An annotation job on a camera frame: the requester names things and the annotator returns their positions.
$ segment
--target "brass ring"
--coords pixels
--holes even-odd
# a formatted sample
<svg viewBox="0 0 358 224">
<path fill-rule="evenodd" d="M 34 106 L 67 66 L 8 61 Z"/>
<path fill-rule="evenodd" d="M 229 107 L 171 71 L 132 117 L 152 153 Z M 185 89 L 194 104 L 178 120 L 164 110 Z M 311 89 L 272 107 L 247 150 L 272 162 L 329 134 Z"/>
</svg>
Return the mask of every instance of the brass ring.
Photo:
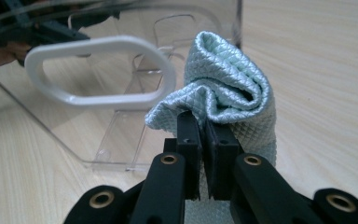
<svg viewBox="0 0 358 224">
<path fill-rule="evenodd" d="M 177 157 L 175 157 L 174 155 L 166 155 L 161 157 L 161 162 L 167 165 L 171 165 L 174 164 L 178 161 Z"/>
<path fill-rule="evenodd" d="M 356 205 L 349 200 L 348 198 L 338 195 L 338 194 L 329 194 L 326 196 L 326 200 L 336 209 L 343 212 L 351 213 L 356 211 Z"/>
<path fill-rule="evenodd" d="M 243 159 L 246 163 L 249 165 L 260 165 L 261 160 L 257 158 L 256 156 L 247 156 Z"/>
<path fill-rule="evenodd" d="M 104 190 L 94 194 L 89 199 L 89 206 L 93 208 L 104 208 L 115 199 L 115 194 L 110 190 Z"/>
</svg>

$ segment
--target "clear plastic bin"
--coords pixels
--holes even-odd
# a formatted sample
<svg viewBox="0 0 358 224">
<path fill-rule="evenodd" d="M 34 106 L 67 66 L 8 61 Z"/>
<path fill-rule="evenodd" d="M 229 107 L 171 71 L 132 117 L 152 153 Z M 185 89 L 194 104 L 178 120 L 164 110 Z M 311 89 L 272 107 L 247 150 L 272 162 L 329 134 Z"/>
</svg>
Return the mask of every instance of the clear plastic bin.
<svg viewBox="0 0 358 224">
<path fill-rule="evenodd" d="M 47 1 L 11 7 L 0 13 L 0 39 L 19 35 L 19 31 L 37 33 L 39 25 L 50 21 L 74 29 L 90 41 L 135 36 L 151 43 L 173 65 L 176 89 L 183 86 L 186 55 L 198 32 L 215 32 L 233 44 L 241 43 L 241 0 Z M 35 42 L 32 44 L 61 46 Z M 44 60 L 45 74 L 40 81 L 86 98 L 148 94 L 167 85 L 158 63 L 142 52 L 94 51 Z M 164 139 L 172 137 L 145 127 L 150 105 L 135 109 L 109 104 L 70 105 L 46 95 L 20 64 L 13 73 L 15 76 L 0 74 L 0 87 L 85 165 L 147 169 L 162 151 Z"/>
</svg>

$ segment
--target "light blue cloth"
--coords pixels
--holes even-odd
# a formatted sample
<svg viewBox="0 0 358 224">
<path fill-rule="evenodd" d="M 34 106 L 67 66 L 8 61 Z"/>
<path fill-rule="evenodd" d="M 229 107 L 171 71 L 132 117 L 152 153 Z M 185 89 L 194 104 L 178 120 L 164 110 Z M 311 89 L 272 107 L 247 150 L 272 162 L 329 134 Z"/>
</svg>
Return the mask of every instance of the light blue cloth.
<svg viewBox="0 0 358 224">
<path fill-rule="evenodd" d="M 240 49 L 210 32 L 199 33 L 190 49 L 185 86 L 145 116 L 152 129 L 176 133 L 176 117 L 191 110 L 205 120 L 228 123 L 242 148 L 276 160 L 275 104 L 269 81 Z"/>
</svg>

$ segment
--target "white plastic handle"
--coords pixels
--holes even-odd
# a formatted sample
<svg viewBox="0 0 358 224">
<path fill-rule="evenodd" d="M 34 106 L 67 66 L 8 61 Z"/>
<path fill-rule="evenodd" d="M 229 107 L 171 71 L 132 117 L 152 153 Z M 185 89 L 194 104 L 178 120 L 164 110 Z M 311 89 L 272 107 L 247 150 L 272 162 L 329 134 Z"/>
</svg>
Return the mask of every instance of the white plastic handle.
<svg viewBox="0 0 358 224">
<path fill-rule="evenodd" d="M 161 87 L 148 93 L 85 97 L 64 91 L 43 78 L 45 76 L 43 61 L 46 59 L 121 50 L 143 53 L 145 57 L 154 62 L 160 68 L 164 78 Z M 167 57 L 152 44 L 141 38 L 128 35 L 40 46 L 28 53 L 25 59 L 25 69 L 34 85 L 46 96 L 75 106 L 109 106 L 115 110 L 149 109 L 172 92 L 176 85 L 175 71 Z"/>
</svg>

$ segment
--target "microfiber towel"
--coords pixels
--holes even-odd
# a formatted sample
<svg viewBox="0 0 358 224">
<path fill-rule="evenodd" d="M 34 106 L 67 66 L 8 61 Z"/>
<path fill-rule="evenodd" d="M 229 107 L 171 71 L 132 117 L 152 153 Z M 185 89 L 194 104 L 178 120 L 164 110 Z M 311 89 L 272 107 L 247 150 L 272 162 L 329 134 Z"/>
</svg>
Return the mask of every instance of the microfiber towel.
<svg viewBox="0 0 358 224">
<path fill-rule="evenodd" d="M 211 32 L 199 33 L 188 53 L 185 86 L 145 116 L 152 129 L 176 133 L 176 117 L 191 110 L 201 128 L 206 119 L 229 124 L 246 152 L 276 160 L 275 103 L 263 72 L 242 51 Z"/>
</svg>

